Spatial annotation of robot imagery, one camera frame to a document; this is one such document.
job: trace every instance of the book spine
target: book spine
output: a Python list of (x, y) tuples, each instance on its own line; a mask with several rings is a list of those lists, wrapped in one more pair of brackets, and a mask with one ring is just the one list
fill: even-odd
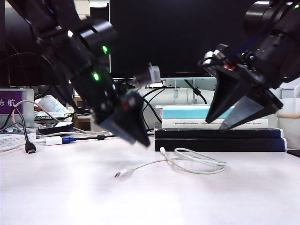
[(186, 148), (202, 152), (284, 152), (286, 140), (282, 139), (170, 139), (156, 138), (155, 151), (164, 147), (166, 151)]
[[(162, 128), (177, 129), (219, 129), (224, 119), (216, 119), (208, 124), (205, 119), (163, 119)], [(234, 129), (266, 129), (269, 127), (267, 118), (260, 118), (239, 125)]]
[[(163, 119), (205, 119), (210, 108), (166, 108), (163, 109)], [(233, 110), (229, 108), (218, 119), (225, 119)]]
[(161, 129), (155, 130), (155, 138), (283, 138), (281, 129), (232, 129), (220, 132), (216, 129)]
[[(32, 142), (36, 139), (36, 133), (28, 133), (28, 139)], [(26, 143), (24, 134), (0, 136), (0, 148)]]

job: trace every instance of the green led light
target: green led light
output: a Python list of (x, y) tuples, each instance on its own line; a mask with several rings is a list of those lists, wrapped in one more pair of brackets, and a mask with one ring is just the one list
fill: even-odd
[(95, 79), (95, 81), (99, 81), (100, 80), (100, 76), (97, 73), (93, 74), (93, 78)]
[(102, 50), (103, 50), (104, 54), (108, 53), (108, 48), (105, 45), (102, 46)]

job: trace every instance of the white cable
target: white cable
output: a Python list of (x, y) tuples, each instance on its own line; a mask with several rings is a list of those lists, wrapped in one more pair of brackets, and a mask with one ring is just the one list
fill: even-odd
[(95, 137), (95, 135), (89, 135), (89, 134), (82, 134), (78, 132), (59, 132), (59, 133), (54, 133), (50, 135), (41, 135), (40, 137), (52, 137), (52, 136), (57, 136), (57, 135), (81, 135), (81, 136), (86, 136), (86, 137)]
[(79, 128), (76, 128), (74, 127), (74, 130), (77, 130), (81, 133), (84, 133), (84, 134), (104, 134), (104, 133), (108, 133), (107, 130), (104, 130), (104, 131), (86, 131), (86, 130), (81, 130)]
[(39, 103), (36, 103), (36, 102), (33, 102), (33, 101), (29, 101), (29, 100), (23, 100), (23, 101), (20, 101), (18, 102), (16, 105), (15, 105), (15, 108), (18, 107), (20, 104), (24, 103), (24, 102), (29, 102), (29, 103), (32, 103), (34, 105), (37, 105), (38, 107), (41, 108), (41, 110), (43, 110), (48, 116), (50, 116), (53, 120), (55, 120), (56, 122), (60, 122), (58, 119), (56, 119), (55, 117), (53, 117), (43, 106), (41, 106)]
[[(138, 166), (128, 168), (128, 169), (123, 169), (123, 170), (119, 171), (118, 173), (116, 173), (115, 177), (124, 176), (127, 173), (130, 173), (130, 172), (132, 172), (132, 171), (134, 171), (138, 168), (141, 168), (143, 166), (150, 165), (150, 164), (153, 164), (153, 163), (158, 163), (158, 162), (164, 162), (164, 161), (174, 164), (175, 166), (180, 168), (182, 171), (185, 171), (185, 172), (188, 172), (188, 173), (196, 173), (196, 174), (216, 174), (216, 173), (222, 172), (225, 168), (225, 165), (226, 165), (226, 162), (218, 161), (214, 158), (205, 156), (205, 155), (203, 155), (199, 152), (195, 152), (195, 151), (192, 151), (190, 149), (185, 149), (185, 148), (176, 148), (175, 149), (175, 154), (180, 156), (180, 157), (176, 157), (176, 158), (169, 158), (164, 147), (160, 148), (160, 154), (162, 154), (165, 157), (165, 159), (140, 164)], [(209, 166), (214, 167), (216, 169), (206, 170), (206, 171), (187, 169), (187, 168), (185, 168), (185, 167), (183, 167), (183, 166), (181, 166), (181, 165), (179, 165), (175, 162), (175, 161), (178, 161), (178, 160), (191, 160), (191, 161), (195, 161), (195, 162), (198, 162), (198, 163), (201, 163), (201, 164), (209, 165)]]
[(177, 83), (175, 80), (175, 89), (174, 89), (174, 104), (176, 104), (176, 99), (178, 98), (178, 90), (177, 90)]
[[(34, 140), (31, 143), (36, 144), (36, 143), (44, 143), (44, 142), (45, 142), (45, 139), (39, 139), (39, 140)], [(19, 148), (23, 145), (25, 145), (25, 144), (24, 143), (19, 143), (19, 144), (16, 144), (16, 145), (11, 145), (11, 146), (5, 147), (5, 148), (0, 148), (0, 152), (10, 151), (10, 150)]]
[(187, 89), (187, 104), (188, 104), (188, 89)]
[(13, 110), (13, 112), (11, 113), (11, 119), (13, 121), (13, 123), (15, 123), (15, 126), (17, 128), (18, 131), (21, 131), (21, 132), (24, 132), (20, 127), (19, 125), (16, 123), (15, 121), (15, 109)]
[[(44, 111), (48, 116), (50, 116), (53, 120), (55, 120), (56, 122), (60, 122), (57, 118), (53, 117), (44, 107), (42, 107), (39, 103), (33, 102), (33, 101), (29, 101), (29, 100), (23, 100), (18, 102), (15, 107), (18, 107), (20, 104), (24, 103), (24, 102), (29, 102), (32, 103), (34, 105), (37, 105), (38, 107), (41, 108), (42, 111)], [(85, 133), (85, 134), (103, 134), (103, 133), (107, 133), (107, 131), (85, 131), (85, 130), (81, 130), (79, 128), (74, 127), (74, 130), (80, 131), (81, 133)]]

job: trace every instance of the monitor screen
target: monitor screen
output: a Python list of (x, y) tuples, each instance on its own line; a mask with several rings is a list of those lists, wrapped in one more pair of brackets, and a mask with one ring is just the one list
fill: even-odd
[(223, 43), (249, 39), (244, 16), (255, 0), (110, 0), (110, 22), (120, 37), (111, 54), (113, 77), (132, 77), (148, 62), (162, 77), (203, 77), (197, 62)]
[[(30, 32), (30, 26), (13, 8), (5, 8), (5, 39), (8, 55), (18, 53), (38, 53)], [(36, 86), (58, 84), (49, 74), (49, 64), (38, 56), (23, 55), (9, 60), (10, 81), (12, 86)], [(0, 86), (8, 86), (7, 65), (1, 65), (4, 75), (0, 76)]]

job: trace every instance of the stack of books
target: stack of books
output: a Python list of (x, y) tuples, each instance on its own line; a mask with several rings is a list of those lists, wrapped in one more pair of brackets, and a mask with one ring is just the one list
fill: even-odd
[(232, 111), (230, 108), (211, 124), (205, 122), (209, 105), (172, 105), (162, 107), (162, 123), (155, 127), (155, 150), (187, 148), (194, 151), (280, 152), (286, 151), (283, 131), (269, 128), (260, 118), (227, 132), (218, 128)]

